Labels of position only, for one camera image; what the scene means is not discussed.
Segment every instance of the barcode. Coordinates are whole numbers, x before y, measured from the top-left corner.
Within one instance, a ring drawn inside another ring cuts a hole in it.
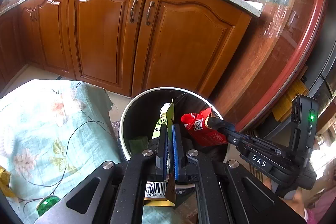
[[[147,182],[145,198],[164,198],[168,181]]]

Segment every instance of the wooden cabinet door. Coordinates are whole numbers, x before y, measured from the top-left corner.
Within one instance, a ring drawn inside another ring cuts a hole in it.
[[[143,5],[144,0],[69,0],[69,38],[77,80],[131,95]]]
[[[34,0],[27,0],[19,5],[19,28],[23,55],[26,62],[43,69],[42,48],[33,31]]]
[[[19,41],[16,8],[13,8],[0,17],[0,64],[1,72],[6,83],[8,83],[25,64]]]
[[[208,97],[250,19],[224,0],[146,0],[132,96],[174,86]]]
[[[2,76],[1,70],[0,70],[0,93],[3,91],[3,89],[6,86],[5,79]]]
[[[42,46],[44,69],[74,79],[67,9],[68,0],[34,0],[34,32]]]

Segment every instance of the qr code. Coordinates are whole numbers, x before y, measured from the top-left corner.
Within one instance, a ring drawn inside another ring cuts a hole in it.
[[[204,118],[195,121],[195,124],[194,124],[194,131],[203,129],[203,127],[202,127],[202,122],[203,122],[203,120],[204,120]]]

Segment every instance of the screw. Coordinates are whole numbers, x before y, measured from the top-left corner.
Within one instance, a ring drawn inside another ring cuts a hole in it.
[[[189,155],[190,157],[196,157],[196,156],[198,155],[198,151],[195,150],[195,149],[190,149],[190,150],[188,151],[188,155]]]
[[[153,155],[153,151],[150,150],[150,149],[146,149],[144,151],[142,151],[142,154],[145,156],[145,157],[150,157]]]
[[[113,167],[113,162],[112,161],[105,161],[105,162],[103,162],[103,168],[104,169],[110,169],[110,168],[112,168]]]
[[[230,161],[229,161],[229,166],[230,166],[231,168],[236,168],[236,167],[239,166],[239,162],[236,161],[236,160],[230,160]]]

